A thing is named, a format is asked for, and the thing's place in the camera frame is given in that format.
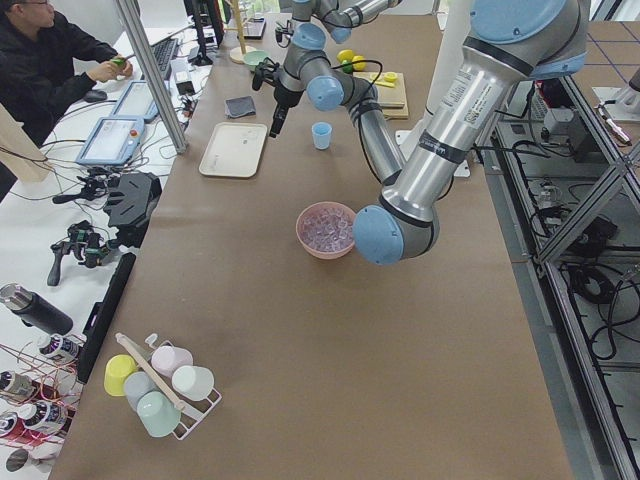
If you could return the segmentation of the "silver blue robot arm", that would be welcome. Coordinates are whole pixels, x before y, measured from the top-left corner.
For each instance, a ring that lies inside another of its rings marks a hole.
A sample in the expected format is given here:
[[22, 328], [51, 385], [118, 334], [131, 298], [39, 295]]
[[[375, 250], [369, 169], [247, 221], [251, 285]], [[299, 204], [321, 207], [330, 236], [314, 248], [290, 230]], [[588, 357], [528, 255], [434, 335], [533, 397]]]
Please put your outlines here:
[[387, 1], [361, 1], [341, 8], [335, 1], [297, 1], [282, 63], [262, 62], [253, 84], [270, 84], [276, 108], [270, 136], [302, 96], [316, 109], [348, 110], [382, 191], [353, 224], [358, 252], [389, 265], [427, 252], [439, 235], [439, 196], [504, 100], [524, 80], [577, 72], [586, 57], [590, 5], [586, 1], [476, 1], [463, 59], [416, 146], [404, 155], [387, 129], [375, 86], [332, 66], [328, 39], [346, 41], [351, 31], [390, 8]]

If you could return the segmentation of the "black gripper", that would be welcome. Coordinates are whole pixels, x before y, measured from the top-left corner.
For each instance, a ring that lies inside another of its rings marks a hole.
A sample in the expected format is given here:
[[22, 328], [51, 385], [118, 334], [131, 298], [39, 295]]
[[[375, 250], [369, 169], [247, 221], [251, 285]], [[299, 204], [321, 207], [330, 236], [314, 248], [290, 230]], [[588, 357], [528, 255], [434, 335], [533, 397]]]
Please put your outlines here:
[[304, 84], [289, 74], [278, 74], [274, 80], [274, 98], [276, 107], [272, 116], [272, 123], [269, 130], [269, 136], [276, 138], [282, 130], [287, 117], [287, 108], [296, 107], [302, 94], [304, 93]]

